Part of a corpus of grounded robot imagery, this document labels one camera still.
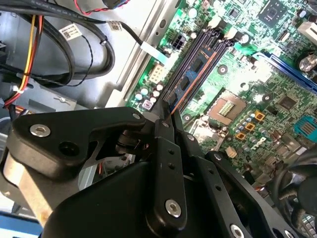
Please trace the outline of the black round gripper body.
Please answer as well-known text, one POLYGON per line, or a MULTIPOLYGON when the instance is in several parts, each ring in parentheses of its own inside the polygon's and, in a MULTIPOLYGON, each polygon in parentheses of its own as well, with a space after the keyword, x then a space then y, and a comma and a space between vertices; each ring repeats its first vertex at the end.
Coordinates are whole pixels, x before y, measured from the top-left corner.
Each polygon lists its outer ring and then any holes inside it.
POLYGON ((44 238, 216 238, 181 162, 135 163, 63 201, 44 238))

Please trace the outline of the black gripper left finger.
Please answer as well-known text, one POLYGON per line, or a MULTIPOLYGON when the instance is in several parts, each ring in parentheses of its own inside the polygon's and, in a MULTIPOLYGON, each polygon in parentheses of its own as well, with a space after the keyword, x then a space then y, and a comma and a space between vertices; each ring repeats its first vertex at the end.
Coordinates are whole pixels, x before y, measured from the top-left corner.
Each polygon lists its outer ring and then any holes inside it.
POLYGON ((175 235, 186 226, 181 151, 164 101, 149 116, 117 107, 18 117, 0 173, 45 235, 175 235), (136 161, 79 189, 83 168, 121 154, 136 161))

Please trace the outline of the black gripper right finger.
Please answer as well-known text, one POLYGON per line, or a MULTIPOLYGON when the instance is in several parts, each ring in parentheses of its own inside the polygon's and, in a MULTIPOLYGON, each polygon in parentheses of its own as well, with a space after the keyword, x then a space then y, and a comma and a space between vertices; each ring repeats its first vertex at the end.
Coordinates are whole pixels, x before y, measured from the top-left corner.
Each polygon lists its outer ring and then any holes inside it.
POLYGON ((202 193, 203 220, 215 222, 217 238, 296 238, 278 213, 231 167, 221 152, 201 151, 194 136, 183 129, 179 111, 172 113, 175 137, 185 172, 194 175, 202 193))

